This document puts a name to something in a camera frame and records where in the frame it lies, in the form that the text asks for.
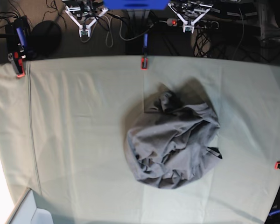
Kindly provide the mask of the grey t-shirt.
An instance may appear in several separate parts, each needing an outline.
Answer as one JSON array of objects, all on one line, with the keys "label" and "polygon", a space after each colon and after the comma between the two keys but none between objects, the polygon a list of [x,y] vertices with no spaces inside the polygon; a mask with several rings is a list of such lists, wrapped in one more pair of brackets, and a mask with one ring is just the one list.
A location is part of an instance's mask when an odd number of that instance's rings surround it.
[{"label": "grey t-shirt", "polygon": [[126,132],[124,149],[136,181],[176,189],[219,164],[223,157],[214,145],[219,119],[198,80],[174,89],[161,84],[145,94],[143,103],[143,112]]}]

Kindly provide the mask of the red clamp top centre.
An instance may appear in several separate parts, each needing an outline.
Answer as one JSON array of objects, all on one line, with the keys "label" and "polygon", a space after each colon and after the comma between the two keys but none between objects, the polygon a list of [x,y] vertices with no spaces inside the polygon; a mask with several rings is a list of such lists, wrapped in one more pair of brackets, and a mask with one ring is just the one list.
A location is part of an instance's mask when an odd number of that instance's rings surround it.
[{"label": "red clamp top centre", "polygon": [[144,34],[143,57],[141,58],[141,69],[142,70],[147,70],[147,68],[148,68],[147,43],[148,43],[148,34]]}]

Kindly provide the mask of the red clamp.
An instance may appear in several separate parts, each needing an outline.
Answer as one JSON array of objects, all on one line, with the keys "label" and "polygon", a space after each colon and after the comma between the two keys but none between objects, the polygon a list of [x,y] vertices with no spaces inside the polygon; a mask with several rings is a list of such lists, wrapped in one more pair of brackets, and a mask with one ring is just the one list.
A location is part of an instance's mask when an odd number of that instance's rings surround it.
[{"label": "red clamp", "polygon": [[25,48],[27,46],[24,33],[23,19],[18,18],[5,28],[7,37],[7,58],[11,63],[17,78],[25,76],[24,59],[26,58]]},{"label": "red clamp", "polygon": [[147,68],[148,68],[147,43],[148,43],[148,34],[144,34],[143,57],[141,58],[141,69],[142,70],[147,70]]}]

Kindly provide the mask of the pale green table cloth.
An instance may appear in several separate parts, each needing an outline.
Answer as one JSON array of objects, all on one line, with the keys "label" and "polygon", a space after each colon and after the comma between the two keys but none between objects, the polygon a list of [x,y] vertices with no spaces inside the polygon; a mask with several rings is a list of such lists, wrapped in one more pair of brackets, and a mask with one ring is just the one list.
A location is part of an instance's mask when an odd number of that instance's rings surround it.
[{"label": "pale green table cloth", "polygon": [[[262,224],[280,186],[280,66],[191,57],[98,56],[0,65],[0,159],[57,224]],[[222,161],[184,187],[137,182],[125,135],[154,94],[210,100]]]}]

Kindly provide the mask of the black power strip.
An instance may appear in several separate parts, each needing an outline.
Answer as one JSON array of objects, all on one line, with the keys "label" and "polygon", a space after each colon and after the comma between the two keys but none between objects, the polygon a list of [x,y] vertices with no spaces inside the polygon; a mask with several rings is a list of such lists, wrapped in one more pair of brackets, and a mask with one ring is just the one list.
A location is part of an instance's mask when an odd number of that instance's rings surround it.
[{"label": "black power strip", "polygon": [[[166,23],[170,27],[182,27],[182,21],[180,19],[169,18],[166,20]],[[195,28],[198,29],[219,29],[219,22],[218,21],[211,21],[211,20],[200,20],[195,23]]]}]

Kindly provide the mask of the blue box top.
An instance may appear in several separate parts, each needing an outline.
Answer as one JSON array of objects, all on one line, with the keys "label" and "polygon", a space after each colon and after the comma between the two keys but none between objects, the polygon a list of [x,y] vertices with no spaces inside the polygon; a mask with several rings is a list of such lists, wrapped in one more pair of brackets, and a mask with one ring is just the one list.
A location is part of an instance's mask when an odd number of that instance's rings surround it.
[{"label": "blue box top", "polygon": [[103,2],[111,10],[163,10],[169,0],[104,0]]}]

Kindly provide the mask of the black round floor base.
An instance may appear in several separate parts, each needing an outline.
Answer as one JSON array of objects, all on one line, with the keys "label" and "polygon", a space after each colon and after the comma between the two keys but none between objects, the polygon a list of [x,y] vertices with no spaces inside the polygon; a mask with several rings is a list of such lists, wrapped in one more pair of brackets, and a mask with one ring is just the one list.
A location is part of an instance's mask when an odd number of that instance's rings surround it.
[{"label": "black round floor base", "polygon": [[62,40],[62,30],[54,21],[42,21],[31,31],[30,46],[38,56],[48,57],[55,53]]}]

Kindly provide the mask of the red clamp top left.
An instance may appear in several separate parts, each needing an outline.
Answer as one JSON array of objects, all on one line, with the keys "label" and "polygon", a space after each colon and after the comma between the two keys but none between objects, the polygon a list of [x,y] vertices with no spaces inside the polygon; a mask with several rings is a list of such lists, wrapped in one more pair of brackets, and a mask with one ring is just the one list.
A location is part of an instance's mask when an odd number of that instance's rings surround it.
[{"label": "red clamp top left", "polygon": [[26,58],[25,48],[27,46],[24,33],[23,19],[18,18],[5,28],[7,37],[7,58],[11,63],[17,78],[25,76],[24,59]]}]

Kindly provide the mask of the white bin bottom left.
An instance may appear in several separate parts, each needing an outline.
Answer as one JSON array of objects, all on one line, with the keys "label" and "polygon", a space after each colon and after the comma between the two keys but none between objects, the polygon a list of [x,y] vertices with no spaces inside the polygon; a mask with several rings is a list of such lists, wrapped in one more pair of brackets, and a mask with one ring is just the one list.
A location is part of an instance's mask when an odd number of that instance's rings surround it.
[{"label": "white bin bottom left", "polygon": [[26,188],[9,215],[0,215],[0,224],[53,224],[53,217],[46,209],[38,208],[34,191]]}]

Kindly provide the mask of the blue clamp bottom right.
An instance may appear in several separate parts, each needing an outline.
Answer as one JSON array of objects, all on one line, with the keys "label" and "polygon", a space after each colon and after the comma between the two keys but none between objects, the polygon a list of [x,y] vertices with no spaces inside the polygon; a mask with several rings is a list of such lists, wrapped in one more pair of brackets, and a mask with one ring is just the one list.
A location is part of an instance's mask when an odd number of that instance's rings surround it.
[{"label": "blue clamp bottom right", "polygon": [[271,216],[274,216],[277,214],[280,214],[280,209],[275,209],[275,210],[270,211],[268,216],[271,217]]}]

